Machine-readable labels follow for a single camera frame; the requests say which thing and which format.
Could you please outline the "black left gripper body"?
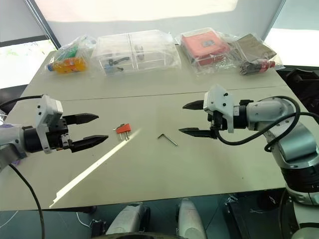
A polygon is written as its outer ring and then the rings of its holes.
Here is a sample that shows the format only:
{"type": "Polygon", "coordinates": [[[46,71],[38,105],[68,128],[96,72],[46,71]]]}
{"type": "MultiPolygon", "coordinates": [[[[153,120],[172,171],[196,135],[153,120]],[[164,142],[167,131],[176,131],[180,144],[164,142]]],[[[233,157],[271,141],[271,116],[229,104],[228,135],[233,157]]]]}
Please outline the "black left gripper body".
{"type": "Polygon", "coordinates": [[[46,136],[51,149],[59,151],[69,149],[72,146],[66,119],[59,119],[56,123],[50,125],[48,129],[49,132],[46,133],[46,136]]]}

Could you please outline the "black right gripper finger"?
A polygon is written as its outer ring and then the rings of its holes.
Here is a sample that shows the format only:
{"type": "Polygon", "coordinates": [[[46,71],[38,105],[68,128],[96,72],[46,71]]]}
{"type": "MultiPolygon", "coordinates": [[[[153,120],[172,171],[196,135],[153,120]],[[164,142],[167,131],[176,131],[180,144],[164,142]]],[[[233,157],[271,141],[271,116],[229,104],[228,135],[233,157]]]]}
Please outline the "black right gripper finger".
{"type": "Polygon", "coordinates": [[[193,137],[205,137],[205,138],[217,139],[216,133],[213,130],[203,130],[197,127],[187,127],[187,128],[180,128],[179,131],[193,137]]]}
{"type": "Polygon", "coordinates": [[[203,110],[204,100],[198,100],[191,103],[187,103],[182,108],[187,110],[203,110]]]}

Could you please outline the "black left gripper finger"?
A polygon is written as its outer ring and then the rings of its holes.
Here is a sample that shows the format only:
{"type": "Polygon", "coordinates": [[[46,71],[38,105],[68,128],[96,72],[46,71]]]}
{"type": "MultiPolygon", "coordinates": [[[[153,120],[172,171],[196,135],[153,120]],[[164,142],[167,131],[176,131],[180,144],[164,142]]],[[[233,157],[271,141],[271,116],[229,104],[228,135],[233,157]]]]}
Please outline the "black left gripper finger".
{"type": "Polygon", "coordinates": [[[95,114],[82,113],[82,114],[76,114],[76,115],[63,116],[62,118],[65,120],[65,122],[68,125],[71,125],[71,124],[88,123],[95,119],[98,119],[99,116],[95,114]]]}
{"type": "Polygon", "coordinates": [[[92,148],[104,142],[106,139],[108,139],[108,137],[108,135],[92,135],[85,137],[79,141],[73,141],[70,145],[70,150],[72,153],[74,153],[88,148],[92,148]]]}

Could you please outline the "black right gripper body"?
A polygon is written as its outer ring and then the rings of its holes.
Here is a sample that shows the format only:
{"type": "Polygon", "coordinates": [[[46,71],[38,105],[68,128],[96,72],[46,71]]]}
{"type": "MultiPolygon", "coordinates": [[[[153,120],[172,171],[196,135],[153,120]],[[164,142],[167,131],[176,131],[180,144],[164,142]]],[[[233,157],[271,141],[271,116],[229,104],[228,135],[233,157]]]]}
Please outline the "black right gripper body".
{"type": "Polygon", "coordinates": [[[217,139],[216,133],[221,130],[227,130],[227,120],[223,117],[223,114],[214,111],[213,114],[208,114],[207,120],[210,124],[210,137],[212,139],[217,139]]]}

